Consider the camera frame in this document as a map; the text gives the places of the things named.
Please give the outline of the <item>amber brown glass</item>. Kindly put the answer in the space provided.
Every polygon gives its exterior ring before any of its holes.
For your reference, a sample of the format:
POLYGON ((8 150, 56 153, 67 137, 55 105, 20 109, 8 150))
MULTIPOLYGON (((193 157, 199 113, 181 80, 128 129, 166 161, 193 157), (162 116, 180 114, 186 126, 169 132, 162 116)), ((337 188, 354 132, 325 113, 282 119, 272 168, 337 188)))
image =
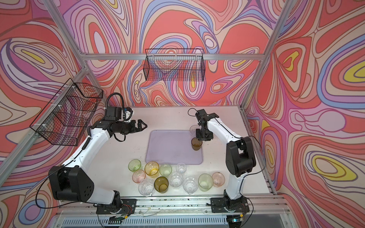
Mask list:
POLYGON ((197 139, 196 137, 194 137, 192 140, 191 140, 191 146, 192 148, 195 150, 195 151, 198 151, 199 149, 201 149, 201 146, 202 146, 202 141, 197 139))

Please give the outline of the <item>large pale green glass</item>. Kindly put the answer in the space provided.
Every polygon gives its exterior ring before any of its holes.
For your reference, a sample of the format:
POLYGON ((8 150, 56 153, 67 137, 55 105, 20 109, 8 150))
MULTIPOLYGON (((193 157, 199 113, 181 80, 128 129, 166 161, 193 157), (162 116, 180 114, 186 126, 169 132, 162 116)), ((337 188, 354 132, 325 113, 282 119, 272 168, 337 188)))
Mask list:
POLYGON ((203 192, 210 190, 213 186, 213 178, 207 173, 203 173, 198 179, 199 189, 203 192))

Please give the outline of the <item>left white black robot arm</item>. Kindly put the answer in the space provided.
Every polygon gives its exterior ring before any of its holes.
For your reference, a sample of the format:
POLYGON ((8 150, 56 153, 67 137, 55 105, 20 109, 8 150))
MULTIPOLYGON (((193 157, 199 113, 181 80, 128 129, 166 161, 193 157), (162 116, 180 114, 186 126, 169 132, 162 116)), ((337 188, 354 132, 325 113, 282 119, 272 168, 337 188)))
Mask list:
POLYGON ((88 175, 89 166, 102 146, 115 134, 138 133, 147 128, 141 119, 135 121, 100 120, 88 128, 88 137, 61 165, 48 172, 53 198, 56 200, 113 205, 119 192, 96 185, 88 175))

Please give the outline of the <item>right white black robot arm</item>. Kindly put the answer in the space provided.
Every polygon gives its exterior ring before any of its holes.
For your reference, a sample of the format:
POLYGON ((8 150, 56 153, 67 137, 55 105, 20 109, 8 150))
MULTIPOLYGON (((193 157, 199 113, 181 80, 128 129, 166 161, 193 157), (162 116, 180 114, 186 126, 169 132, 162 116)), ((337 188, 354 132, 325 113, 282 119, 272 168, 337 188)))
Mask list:
POLYGON ((208 114, 204 109, 195 113, 199 129, 196 137, 199 141, 210 141, 217 136, 226 146, 225 164, 231 174, 227 188, 224 190, 223 199, 225 207, 232 210, 242 204, 241 189, 253 168, 256 166, 256 157, 252 140, 234 133, 226 126, 215 113, 208 114))

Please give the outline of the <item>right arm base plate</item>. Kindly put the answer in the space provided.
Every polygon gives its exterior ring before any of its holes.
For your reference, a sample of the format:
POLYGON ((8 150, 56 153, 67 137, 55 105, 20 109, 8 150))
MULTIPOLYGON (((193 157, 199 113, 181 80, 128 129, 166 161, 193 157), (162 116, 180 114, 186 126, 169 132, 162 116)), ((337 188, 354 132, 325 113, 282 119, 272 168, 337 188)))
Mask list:
POLYGON ((247 198, 240 197, 230 200, 227 197, 211 198, 207 206, 211 207, 213 213, 242 213, 243 215, 250 212, 247 198))

